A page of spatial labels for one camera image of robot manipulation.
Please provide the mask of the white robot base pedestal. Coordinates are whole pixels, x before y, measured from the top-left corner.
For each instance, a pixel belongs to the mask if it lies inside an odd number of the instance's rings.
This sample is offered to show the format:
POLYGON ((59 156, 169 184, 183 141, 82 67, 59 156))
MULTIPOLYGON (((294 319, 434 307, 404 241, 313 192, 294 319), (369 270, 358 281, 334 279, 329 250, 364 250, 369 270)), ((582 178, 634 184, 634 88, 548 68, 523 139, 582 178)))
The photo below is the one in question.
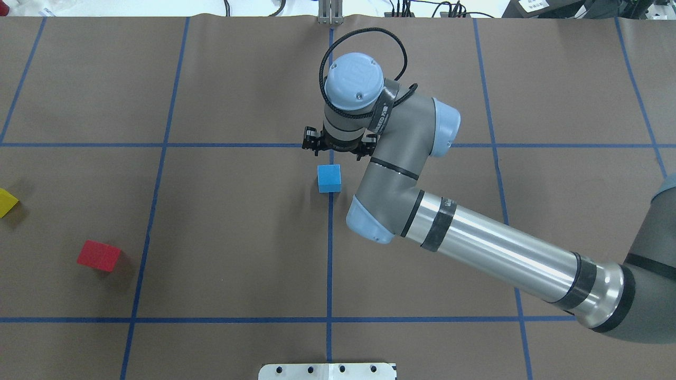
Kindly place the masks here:
POLYGON ((398 379, 398 371, 391 363, 270 364, 258 379, 398 379))

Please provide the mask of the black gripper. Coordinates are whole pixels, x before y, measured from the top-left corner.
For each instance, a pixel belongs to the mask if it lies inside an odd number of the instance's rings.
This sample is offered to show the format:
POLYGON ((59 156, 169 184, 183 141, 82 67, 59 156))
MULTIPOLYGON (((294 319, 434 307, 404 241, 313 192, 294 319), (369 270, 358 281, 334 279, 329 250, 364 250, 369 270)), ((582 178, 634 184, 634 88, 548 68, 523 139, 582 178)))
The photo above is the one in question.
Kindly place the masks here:
POLYGON ((320 151, 333 150, 339 153, 355 154, 356 160, 360 161, 365 156, 372 156, 378 143, 378 137, 375 134, 367 134, 353 140, 340 140, 328 134, 326 128, 321 132, 316 128, 306 127, 302 149, 312 150, 314 156, 318 156, 320 151))

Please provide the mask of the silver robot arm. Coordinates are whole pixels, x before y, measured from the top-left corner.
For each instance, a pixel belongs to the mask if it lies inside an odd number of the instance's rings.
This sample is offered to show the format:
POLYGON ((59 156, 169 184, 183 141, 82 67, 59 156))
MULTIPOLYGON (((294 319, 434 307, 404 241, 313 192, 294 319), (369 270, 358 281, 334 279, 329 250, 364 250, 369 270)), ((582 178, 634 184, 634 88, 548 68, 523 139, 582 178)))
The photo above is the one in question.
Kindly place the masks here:
POLYGON ((673 344, 674 175, 652 197, 622 263, 596 263, 425 192, 417 182, 430 156, 444 156, 458 134, 459 111, 434 97, 400 94, 374 58, 323 57, 321 131, 307 127, 304 149, 369 156, 346 216, 363 238, 414 241, 470 265, 573 315, 587 329, 620 340, 673 344))

